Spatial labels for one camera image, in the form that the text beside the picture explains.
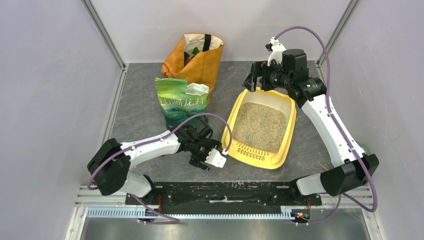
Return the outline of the yellow litter box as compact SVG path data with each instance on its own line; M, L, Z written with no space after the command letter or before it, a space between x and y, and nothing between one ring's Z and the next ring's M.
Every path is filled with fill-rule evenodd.
M283 165L297 110L293 99L275 90L244 90L237 97L221 137L228 155L247 165L274 170Z

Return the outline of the orange paper shopping bag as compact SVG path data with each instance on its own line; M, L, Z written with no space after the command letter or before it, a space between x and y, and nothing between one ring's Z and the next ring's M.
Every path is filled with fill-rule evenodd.
M161 73L165 78L203 84L212 93L224 47L224 41L213 34L186 33L164 60Z

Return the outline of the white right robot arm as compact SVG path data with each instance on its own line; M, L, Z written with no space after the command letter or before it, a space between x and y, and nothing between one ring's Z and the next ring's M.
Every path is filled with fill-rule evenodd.
M309 75L306 53L302 49L289 49L280 52L278 57L280 62L273 58L253 62L243 86L249 92L286 90L315 126L333 165L322 173L291 181L289 200L300 205L312 194L336 197L365 184L369 184L376 197L372 175L379 166L379 159L375 154L367 154L344 126L324 82Z

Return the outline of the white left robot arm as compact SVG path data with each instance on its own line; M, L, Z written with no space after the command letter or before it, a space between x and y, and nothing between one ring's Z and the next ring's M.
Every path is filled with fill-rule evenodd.
M157 191L149 176L131 173L137 165L160 156L189 152L189 164L208 171L211 166L223 168L226 163L221 143L212 139L213 130L205 122L175 127L159 135L133 142L105 141L87 169L91 175L88 188L103 196L123 192L137 196L144 204L152 204Z

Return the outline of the green cat litter bag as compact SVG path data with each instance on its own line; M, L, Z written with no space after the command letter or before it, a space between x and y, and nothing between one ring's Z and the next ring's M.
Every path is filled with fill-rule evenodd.
M205 84L176 78L156 78L154 84L169 130L193 115L204 113L209 104L210 88Z

